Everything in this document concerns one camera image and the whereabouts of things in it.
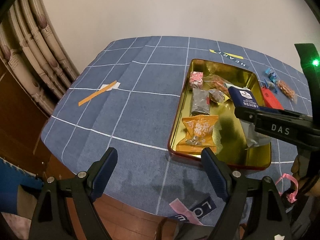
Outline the person right hand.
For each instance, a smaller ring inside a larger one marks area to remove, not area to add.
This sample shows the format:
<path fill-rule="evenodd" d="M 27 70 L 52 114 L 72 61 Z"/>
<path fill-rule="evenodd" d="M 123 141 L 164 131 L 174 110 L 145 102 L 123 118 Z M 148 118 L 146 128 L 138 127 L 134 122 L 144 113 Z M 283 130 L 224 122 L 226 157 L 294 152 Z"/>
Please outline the person right hand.
<path fill-rule="evenodd" d="M 301 188 L 307 182 L 307 178 L 305 178 L 307 170 L 308 170 L 309 159 L 302 155 L 297 155 L 295 161 L 291 167 L 291 173 L 293 177 L 298 182 L 298 193 L 301 192 Z M 313 187 L 306 193 L 303 193 L 305 196 L 313 196 L 319 198 L 319 180 L 317 183 L 313 185 Z"/>

